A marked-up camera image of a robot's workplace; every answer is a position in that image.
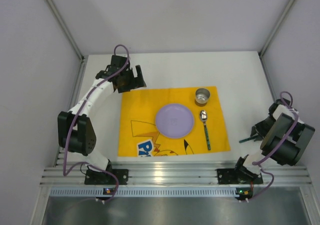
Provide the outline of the fork with green handle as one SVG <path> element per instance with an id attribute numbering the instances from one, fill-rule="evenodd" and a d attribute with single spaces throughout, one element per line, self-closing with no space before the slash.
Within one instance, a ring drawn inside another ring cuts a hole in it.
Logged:
<path id="1" fill-rule="evenodd" d="M 259 135 L 255 135 L 255 136 L 251 136 L 251 137 L 242 139 L 242 140 L 239 141 L 239 143 L 242 144 L 242 143 L 245 143 L 245 142 L 248 142 L 248 141 L 252 141 L 252 140 L 257 141 L 259 138 L 260 138 Z"/>

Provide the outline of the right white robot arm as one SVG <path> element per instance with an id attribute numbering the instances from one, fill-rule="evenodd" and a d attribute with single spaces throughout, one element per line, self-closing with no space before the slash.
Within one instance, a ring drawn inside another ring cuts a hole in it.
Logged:
<path id="1" fill-rule="evenodd" d="M 276 100 L 268 109 L 268 117 L 253 125 L 250 137 L 243 140 L 261 141 L 261 145 L 255 154 L 238 159 L 234 171 L 240 182 L 255 180 L 260 174 L 259 165 L 267 159 L 281 166 L 294 166 L 301 159 L 315 128 L 301 121 L 287 102 Z"/>

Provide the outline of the spoon with green handle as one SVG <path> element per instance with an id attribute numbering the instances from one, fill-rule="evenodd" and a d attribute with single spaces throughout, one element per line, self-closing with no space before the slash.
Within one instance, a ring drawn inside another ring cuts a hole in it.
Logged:
<path id="1" fill-rule="evenodd" d="M 210 138 L 209 138 L 209 133 L 208 133 L 208 128 L 207 128 L 208 114 L 205 110 L 201 110 L 199 112 L 199 119 L 203 123 L 207 150 L 210 151 L 211 150 L 211 143 L 210 143 Z"/>

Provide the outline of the aluminium mounting rail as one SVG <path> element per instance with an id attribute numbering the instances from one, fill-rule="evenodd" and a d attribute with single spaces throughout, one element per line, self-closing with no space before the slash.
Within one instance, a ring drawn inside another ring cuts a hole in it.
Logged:
<path id="1" fill-rule="evenodd" d="M 128 186 L 234 186 L 231 171 L 233 163 L 217 162 L 114 162 L 115 169 L 125 169 L 123 176 Z M 254 185 L 266 186 L 273 182 L 276 187 L 298 187 L 312 184 L 308 170 L 304 166 L 271 166 L 264 169 L 258 178 L 262 183 Z M 63 176 L 63 166 L 58 164 L 44 169 L 40 179 L 42 186 L 83 186 L 85 169 L 74 168 L 67 176 Z"/>

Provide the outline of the yellow cartoon placemat cloth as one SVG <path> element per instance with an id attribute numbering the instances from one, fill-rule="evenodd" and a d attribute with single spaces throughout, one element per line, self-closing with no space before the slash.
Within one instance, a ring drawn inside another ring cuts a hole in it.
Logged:
<path id="1" fill-rule="evenodd" d="M 218 90 L 204 106 L 195 87 L 123 93 L 118 156 L 169 157 L 228 152 L 231 147 Z"/>

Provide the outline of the small metal cup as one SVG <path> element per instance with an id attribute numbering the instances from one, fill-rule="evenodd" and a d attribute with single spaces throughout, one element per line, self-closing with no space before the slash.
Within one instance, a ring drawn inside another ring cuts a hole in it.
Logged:
<path id="1" fill-rule="evenodd" d="M 210 99 L 210 96 L 211 96 L 211 93 L 208 89 L 206 88 L 198 88 L 196 91 L 195 91 L 195 99 L 194 99 L 194 102 L 196 105 L 200 106 L 200 107 L 203 107 L 205 106 L 209 99 Z"/>

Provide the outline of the purple plastic plate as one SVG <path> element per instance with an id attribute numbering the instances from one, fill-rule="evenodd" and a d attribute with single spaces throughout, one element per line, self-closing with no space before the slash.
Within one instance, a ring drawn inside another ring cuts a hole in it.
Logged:
<path id="1" fill-rule="evenodd" d="M 170 139 L 187 136 L 194 128 L 195 119 L 191 110 L 179 103 L 163 106 L 155 116 L 155 125 L 159 133 Z"/>

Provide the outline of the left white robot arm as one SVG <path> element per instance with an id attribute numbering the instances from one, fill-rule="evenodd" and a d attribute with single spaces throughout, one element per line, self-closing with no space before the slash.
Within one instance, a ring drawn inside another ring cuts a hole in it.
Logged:
<path id="1" fill-rule="evenodd" d="M 58 144 L 64 148 L 63 175 L 67 176 L 68 153 L 82 156 L 77 165 L 87 165 L 96 171 L 106 171 L 109 159 L 96 148 L 97 136 L 91 118 L 98 112 L 107 98 L 115 91 L 125 93 L 146 87 L 142 68 L 131 68 L 130 59 L 112 55 L 110 64 L 99 71 L 88 92 L 69 111 L 62 111 L 57 117 Z"/>

